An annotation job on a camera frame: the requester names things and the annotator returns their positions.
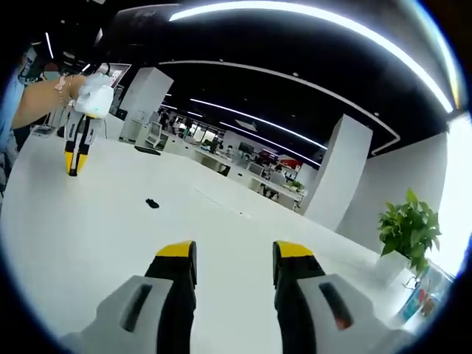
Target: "green leaves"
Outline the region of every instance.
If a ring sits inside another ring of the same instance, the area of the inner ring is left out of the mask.
[[[379,238],[385,243],[382,256],[397,251],[411,260],[411,267],[420,274],[427,266],[427,249],[437,249],[441,235],[439,215],[424,201],[418,201],[412,189],[406,192],[406,203],[385,203],[387,211],[379,214]]]

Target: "ceiling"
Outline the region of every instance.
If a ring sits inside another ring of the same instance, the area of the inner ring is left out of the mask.
[[[395,2],[319,0],[305,4],[335,11],[391,38],[414,55],[453,102],[443,62]],[[179,9],[208,3],[202,1],[128,10],[114,17],[119,10],[148,3],[79,1],[74,12],[52,16],[47,30],[55,60],[66,60],[72,71],[103,58],[133,63],[135,68],[156,66],[174,79],[166,104],[181,113],[200,114],[202,120],[217,126],[225,122],[241,128],[235,119],[249,123],[254,119],[190,98],[264,119],[322,145],[347,114],[373,130],[371,151],[380,148],[377,154],[445,131],[448,115],[425,84],[391,53],[343,27],[273,10],[234,10],[168,22]],[[97,48],[94,42],[100,28],[104,37]],[[49,56],[44,45],[37,50]],[[73,62],[63,51],[75,55]],[[258,136],[320,161],[324,150],[316,145],[266,123],[255,124]],[[395,138],[391,131],[400,141],[382,148]]]

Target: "led light strip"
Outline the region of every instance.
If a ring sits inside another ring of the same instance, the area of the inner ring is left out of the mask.
[[[220,122],[220,124],[226,125],[227,127],[236,129],[236,130],[238,130],[238,131],[242,131],[243,133],[246,133],[246,134],[255,136],[255,137],[258,138],[258,139],[264,140],[265,142],[269,142],[269,143],[271,143],[272,145],[275,145],[275,146],[277,146],[277,147],[279,147],[279,148],[282,148],[282,149],[287,150],[287,151],[289,151],[289,152],[291,152],[291,153],[294,153],[295,155],[304,158],[305,160],[311,162],[312,164],[315,164],[315,165],[317,165],[317,166],[321,166],[318,162],[315,162],[315,161],[309,159],[309,158],[306,157],[306,156],[303,156],[303,155],[301,155],[301,154],[299,154],[299,153],[296,153],[295,151],[290,150],[290,149],[286,148],[285,146],[279,145],[279,144],[277,144],[276,142],[272,142],[272,141],[270,141],[270,140],[268,140],[268,139],[266,139],[266,138],[262,138],[261,136],[258,136],[258,135],[253,134],[253,133],[249,133],[248,131],[245,131],[245,130],[240,129],[240,128],[237,128],[237,127],[234,127],[234,126],[229,125],[229,124],[226,124],[226,123],[224,123],[224,122]]]
[[[363,35],[364,37],[376,42],[379,46],[392,53],[395,57],[400,59],[405,65],[407,65],[431,90],[433,95],[438,99],[445,111],[451,113],[453,111],[452,105],[448,98],[441,91],[440,87],[436,84],[431,76],[418,64],[412,57],[406,54],[402,49],[393,44],[385,37],[379,35],[377,32],[372,31],[370,28],[365,27],[358,22],[355,22],[349,18],[341,15],[337,15],[330,11],[322,10],[317,7],[311,7],[301,4],[292,4],[281,1],[233,1],[223,2],[220,4],[211,4],[200,7],[194,7],[192,9],[180,11],[173,14],[169,21],[176,21],[181,18],[186,18],[194,15],[200,15],[204,13],[212,13],[216,11],[225,10],[242,10],[242,9],[253,9],[253,10],[280,10],[291,13],[300,13],[303,15],[309,15],[312,17],[320,18],[339,26],[343,26],[352,30],[353,32]]]
[[[191,111],[187,111],[187,113],[193,114],[194,116],[197,116],[197,117],[203,117],[201,114],[193,113]]]
[[[46,41],[47,41],[47,46],[49,47],[49,53],[51,55],[51,59],[54,59],[54,55],[52,55],[51,42],[49,42],[49,34],[47,32],[45,33],[46,33]]]
[[[161,104],[162,107],[165,107],[165,108],[171,108],[171,109],[175,109],[177,111],[177,107],[172,107],[171,105],[163,105]]]
[[[291,130],[289,130],[289,129],[287,129],[287,128],[281,127],[280,125],[274,124],[274,123],[269,122],[269,121],[267,121],[267,120],[254,117],[254,116],[252,116],[251,114],[246,114],[246,113],[243,113],[243,112],[239,112],[239,111],[236,111],[236,110],[234,110],[234,109],[230,109],[230,108],[227,108],[227,107],[223,107],[222,105],[216,105],[216,104],[214,104],[214,103],[209,103],[209,102],[205,102],[205,101],[196,100],[196,99],[194,99],[194,98],[191,98],[190,100],[193,101],[193,102],[197,102],[197,103],[203,103],[204,105],[212,105],[213,107],[221,108],[221,109],[224,109],[224,110],[226,110],[226,111],[230,111],[230,112],[237,113],[237,114],[240,114],[240,115],[245,116],[245,117],[248,117],[248,118],[252,118],[252,119],[258,120],[259,122],[262,122],[262,123],[271,125],[271,126],[273,126],[273,127],[275,127],[275,128],[278,128],[278,129],[280,129],[280,130],[282,130],[282,131],[286,131],[287,133],[290,133],[290,134],[292,134],[292,135],[294,135],[294,136],[297,136],[297,137],[299,137],[300,139],[303,139],[303,140],[305,140],[305,141],[307,141],[307,142],[309,142],[309,143],[311,143],[311,144],[314,144],[314,145],[320,147],[321,149],[327,150],[327,147],[325,147],[324,145],[319,144],[318,142],[315,142],[315,141],[313,141],[313,140],[307,138],[306,136],[303,136],[303,135],[301,135],[301,134],[295,133],[294,131],[291,131]]]

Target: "white table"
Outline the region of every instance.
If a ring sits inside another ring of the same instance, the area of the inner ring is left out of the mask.
[[[401,286],[385,289],[374,281],[374,252],[197,162],[97,139],[72,178],[63,148],[55,136],[26,141],[0,220],[12,275],[57,336],[82,330],[102,299],[144,274],[157,250],[187,239],[198,250],[192,353],[281,353],[274,240],[311,248],[327,273],[369,296],[381,318],[407,296]],[[161,207],[151,209],[146,198]]]

